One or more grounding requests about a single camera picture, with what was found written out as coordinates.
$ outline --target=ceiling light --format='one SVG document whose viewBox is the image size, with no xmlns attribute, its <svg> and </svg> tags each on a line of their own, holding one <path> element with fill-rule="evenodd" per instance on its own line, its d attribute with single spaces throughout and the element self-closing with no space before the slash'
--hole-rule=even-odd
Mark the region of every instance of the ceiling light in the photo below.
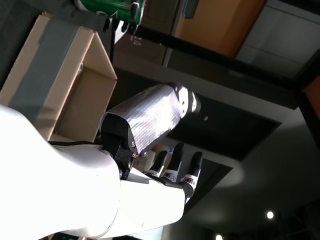
<svg viewBox="0 0 320 240">
<path fill-rule="evenodd" d="M 268 211 L 267 214 L 266 214 L 266 217 L 268 219 L 273 219 L 274 218 L 274 213 L 272 211 Z"/>
</svg>

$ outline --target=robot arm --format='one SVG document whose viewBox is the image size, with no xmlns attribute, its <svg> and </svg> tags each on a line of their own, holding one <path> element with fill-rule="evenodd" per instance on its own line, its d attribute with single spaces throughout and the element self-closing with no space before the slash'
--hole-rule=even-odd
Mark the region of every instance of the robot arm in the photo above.
<svg viewBox="0 0 320 240">
<path fill-rule="evenodd" d="M 65 232 L 112 238 L 178 221 L 194 193 L 202 154 L 193 156 L 181 182 L 175 182 L 181 144 L 164 177 L 164 153 L 149 172 L 132 165 L 199 107 L 182 86 L 156 86 L 103 116 L 101 144 L 50 145 L 22 114 L 0 105 L 2 236 L 37 240 Z"/>
</svg>

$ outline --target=screw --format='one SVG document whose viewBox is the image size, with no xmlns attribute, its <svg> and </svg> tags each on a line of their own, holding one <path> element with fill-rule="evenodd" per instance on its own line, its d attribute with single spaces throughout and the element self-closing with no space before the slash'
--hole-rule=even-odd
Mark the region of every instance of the screw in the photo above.
<svg viewBox="0 0 320 240">
<path fill-rule="evenodd" d="M 136 158 L 136 157 L 138 157 L 138 156 L 139 156 L 138 151 L 135 151 L 135 152 L 132 153 L 132 157 Z"/>
</svg>

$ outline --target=silver foil wrap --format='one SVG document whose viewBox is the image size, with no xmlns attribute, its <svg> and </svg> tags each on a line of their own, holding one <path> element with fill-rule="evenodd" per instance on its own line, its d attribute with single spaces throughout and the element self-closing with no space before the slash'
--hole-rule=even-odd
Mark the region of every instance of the silver foil wrap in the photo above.
<svg viewBox="0 0 320 240">
<path fill-rule="evenodd" d="M 168 130 L 172 130 L 181 119 L 181 105 L 172 87 L 160 84 L 137 94 L 107 111 L 107 114 L 124 118 L 129 124 L 135 146 L 140 154 Z"/>
</svg>

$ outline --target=green can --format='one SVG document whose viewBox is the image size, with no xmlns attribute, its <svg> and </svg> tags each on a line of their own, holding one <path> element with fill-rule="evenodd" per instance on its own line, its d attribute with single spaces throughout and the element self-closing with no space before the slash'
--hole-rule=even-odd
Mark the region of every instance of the green can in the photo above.
<svg viewBox="0 0 320 240">
<path fill-rule="evenodd" d="M 74 0 L 85 11 L 116 18 L 133 25 L 140 25 L 146 0 Z"/>
</svg>

